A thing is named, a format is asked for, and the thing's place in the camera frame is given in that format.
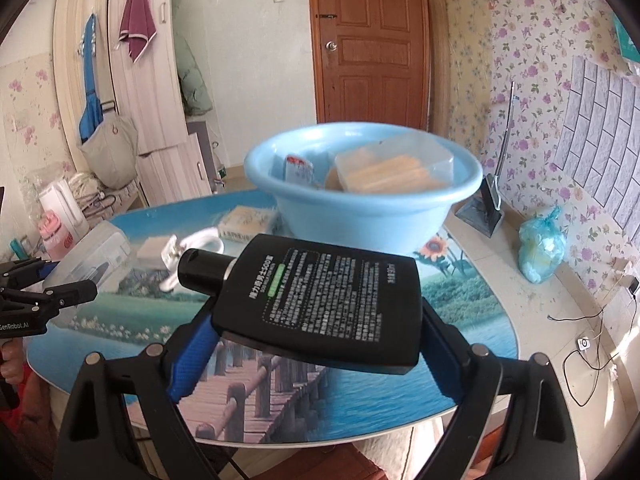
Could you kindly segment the person left hand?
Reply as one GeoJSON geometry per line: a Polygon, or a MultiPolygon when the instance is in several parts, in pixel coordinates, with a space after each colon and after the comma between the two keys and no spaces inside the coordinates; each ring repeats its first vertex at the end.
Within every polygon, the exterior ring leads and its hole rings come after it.
{"type": "Polygon", "coordinates": [[[12,339],[1,346],[1,376],[9,385],[17,386],[24,378],[23,341],[12,339]]]}

